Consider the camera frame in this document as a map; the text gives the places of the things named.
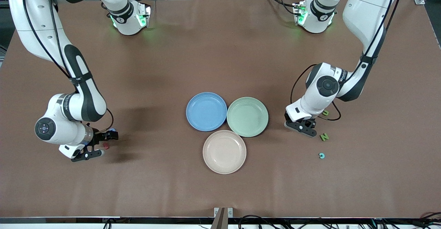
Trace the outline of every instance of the green plate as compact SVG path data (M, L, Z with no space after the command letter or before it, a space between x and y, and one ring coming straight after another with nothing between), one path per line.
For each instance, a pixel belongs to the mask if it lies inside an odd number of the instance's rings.
M254 137L268 125L268 110L260 100L243 97L231 103L227 122L233 132L242 137Z

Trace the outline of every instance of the plate rim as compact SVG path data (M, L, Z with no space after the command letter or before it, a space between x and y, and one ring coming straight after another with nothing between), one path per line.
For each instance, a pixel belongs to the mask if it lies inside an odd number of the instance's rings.
M212 94L212 95L215 95L216 96L216 98L219 98L218 99L218 101L222 101L221 103L222 103L222 107L226 110L226 112L225 112L225 119L222 121L222 122L220 122L220 124L216 124L216 127L214 127L213 129L210 129L210 130L202 130L202 129L200 129L200 128L197 128L194 124L192 124L190 121L193 121L193 120L190 120L189 119L189 117L191 117L191 116L189 116L189 114L188 114L188 110L189 110L189 106L190 106L190 104L192 103L192 101L194 100L194 99L196 99L198 96L201 96L201 95L204 95L204 94ZM187 122L194 128L194 129L196 129L196 130L199 130L199 131L203 131L203 132L208 132L208 131L213 131L213 130L216 130L217 128L219 128L219 127L221 127L224 123L225 123L225 120L227 119L227 113L228 113L228 106L227 106L227 103L225 102L225 100L220 96L220 95L218 95L218 94L216 94L216 93L214 93L214 92L200 92L199 94L196 94L196 95L194 95L190 100L189 100L189 102L187 103L187 106L186 106L186 108L185 108L185 115L186 115L186 118L187 118Z
M244 148L244 160L242 161L242 163L240 164L240 166L239 166L238 168L236 168L234 171L230 171L230 172L227 172L227 173L220 173L220 172L218 172L218 171L212 169L212 168L208 165L207 160L206 160L206 158L205 158L205 154L204 154L204 152L207 151L207 150L206 150L206 149L208 148L208 144L207 144L207 142L208 142L209 139L215 137L217 134L225 133L225 132L227 132L228 134L233 134L235 137L237 137L237 139L238 139L238 141L239 141L239 144L240 144L241 146L243 146L243 148ZM213 172L215 172L215 173L217 173L217 174L221 174L221 175L233 174L234 172L238 171L242 166L244 166L245 160L247 159L247 145L245 144L244 139L241 138L241 136L238 135L237 133L235 133L235 132L233 132L233 131L230 131L230 130L219 130L219 131L216 131L216 132L212 133L211 135L209 135L208 138L205 140L205 142L204 142L204 146L203 146L203 149L202 149L202 157L203 157L203 159L204 159L205 165L206 165L211 171L213 171Z
M237 106L237 104L235 104L235 102L236 102L236 103L239 103L239 102L240 102L239 100L241 100L241 99L252 99L252 100L257 100L258 102L260 102L260 103L262 104L263 108L264 108L265 111L266 111L267 121L266 121L266 123L265 123L265 126L263 127L263 130L260 131L260 132L258 132L257 134L253 133L253 134L250 134L250 135L243 135L243 134L241 134L241 133L238 133L238 131L235 130L235 129L234 129L233 127L231 127L231 125L230 125L230 121L228 120L228 115L230 114L230 109L231 109L231 108L234 109L234 107ZM268 113L268 109L266 108L265 104L263 104L263 102L261 102L260 100L254 98L254 97L241 97L241 98L238 98L238 99L236 99L235 101L233 101L233 102L230 104L230 106L228 107L228 110L227 110L227 124L228 124L228 126L230 127L230 129L231 129L234 133L238 134L239 136L246 137L246 138L252 138L252 137L255 137L255 136L261 134L261 133L266 129L266 127L268 126L268 122L269 122L269 113Z

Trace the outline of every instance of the white plate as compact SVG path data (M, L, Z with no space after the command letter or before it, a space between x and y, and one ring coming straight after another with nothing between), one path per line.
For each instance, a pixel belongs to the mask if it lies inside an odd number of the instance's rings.
M247 157L244 140L236 133L220 130L205 140L204 161L219 174L231 174L241 168Z

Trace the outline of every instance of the brown table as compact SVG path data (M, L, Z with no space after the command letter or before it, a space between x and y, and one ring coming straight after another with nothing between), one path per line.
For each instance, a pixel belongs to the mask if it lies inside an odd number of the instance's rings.
M98 2L61 6L66 34L121 138L104 157L79 163L33 132L49 98L72 85L14 35L0 70L0 216L212 216L219 206L272 217L441 210L441 51L424 7L412 0L401 1L361 97L336 101L341 120L318 120L329 140L283 126L305 67L354 69L362 46L342 21L345 2L322 34L297 28L267 0L158 1L151 28L135 36L119 34ZM304 90L300 84L294 99ZM255 97L268 108L267 129L244 138L247 159L234 174L208 169L202 148L211 133L186 121L187 102L203 91L227 104Z

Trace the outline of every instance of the plate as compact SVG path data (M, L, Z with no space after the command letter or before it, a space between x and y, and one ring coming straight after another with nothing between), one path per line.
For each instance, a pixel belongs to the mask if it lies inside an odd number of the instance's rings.
M220 130L205 140L203 157L206 165L218 174L231 174L241 168L247 157L244 140L236 133Z
M268 110L260 100L243 97L231 103L227 122L233 132L242 137L254 137L268 125Z
M200 93L189 101L186 116L190 125L195 129L212 131L225 122L227 104L215 93Z

